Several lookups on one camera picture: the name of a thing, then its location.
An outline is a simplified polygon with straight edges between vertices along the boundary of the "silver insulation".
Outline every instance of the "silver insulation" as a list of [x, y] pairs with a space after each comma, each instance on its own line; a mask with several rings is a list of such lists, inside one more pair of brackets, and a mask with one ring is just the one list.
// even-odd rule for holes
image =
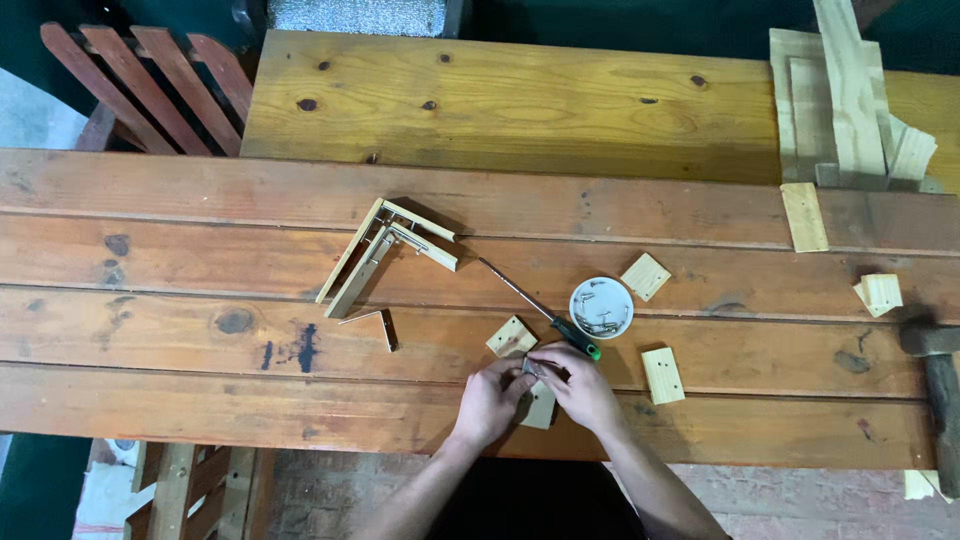
[[270, 28], [438, 37], [445, 0], [270, 0]]

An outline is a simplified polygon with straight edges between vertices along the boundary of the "white dish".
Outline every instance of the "white dish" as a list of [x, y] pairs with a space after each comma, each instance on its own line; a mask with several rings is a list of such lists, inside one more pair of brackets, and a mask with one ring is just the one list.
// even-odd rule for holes
[[[581, 303], [581, 298], [588, 298], [588, 300]], [[577, 325], [577, 328], [590, 337], [612, 339], [626, 331], [634, 321], [634, 298], [627, 287], [617, 280], [592, 278], [573, 289], [573, 294], [570, 295], [570, 318], [573, 319], [573, 324]], [[585, 328], [581, 319], [596, 325], [604, 322], [617, 323], [619, 328], [613, 333], [602, 333], [596, 328]]]

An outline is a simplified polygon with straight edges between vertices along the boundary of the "hammer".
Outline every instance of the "hammer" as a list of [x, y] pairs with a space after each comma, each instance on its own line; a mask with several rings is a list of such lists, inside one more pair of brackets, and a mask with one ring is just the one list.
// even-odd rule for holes
[[937, 433], [940, 491], [960, 498], [960, 383], [952, 353], [960, 351], [960, 327], [911, 325], [900, 330], [900, 346], [926, 361], [926, 394]]

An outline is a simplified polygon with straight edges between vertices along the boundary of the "hand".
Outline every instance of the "hand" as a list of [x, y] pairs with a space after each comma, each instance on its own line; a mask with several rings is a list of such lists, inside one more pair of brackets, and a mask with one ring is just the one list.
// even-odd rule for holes
[[522, 365], [522, 358], [499, 359], [467, 378], [467, 389], [450, 438], [459, 439], [480, 452], [506, 432], [520, 396], [537, 383], [533, 375], [520, 374]]
[[[574, 422], [598, 437], [625, 429], [623, 409], [592, 358], [565, 341], [544, 345], [538, 351], [527, 353], [527, 357], [536, 360], [532, 363], [537, 378], [553, 390], [557, 402]], [[564, 368], [570, 378], [563, 380], [558, 371], [544, 361]]]

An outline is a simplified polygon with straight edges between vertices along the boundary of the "screwdriver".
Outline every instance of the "screwdriver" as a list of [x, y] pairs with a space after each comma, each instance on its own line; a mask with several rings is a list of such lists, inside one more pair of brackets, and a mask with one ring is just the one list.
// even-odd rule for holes
[[534, 300], [533, 297], [524, 292], [523, 289], [516, 286], [516, 283], [511, 282], [510, 279], [504, 276], [499, 270], [493, 268], [493, 265], [487, 262], [484, 258], [480, 257], [479, 260], [484, 266], [493, 270], [494, 274], [496, 274], [498, 278], [503, 280], [507, 285], [510, 286], [510, 288], [518, 292], [520, 296], [529, 302], [531, 306], [535, 307], [537, 311], [543, 313], [546, 318], [550, 319], [550, 326], [557, 329], [567, 343], [573, 345], [594, 360], [600, 359], [600, 349], [597, 349], [597, 346], [590, 341], [590, 338], [582, 330], [574, 326], [570, 321], [563, 319], [563, 317], [560, 315], [555, 315], [553, 311], [547, 309], [546, 306]]

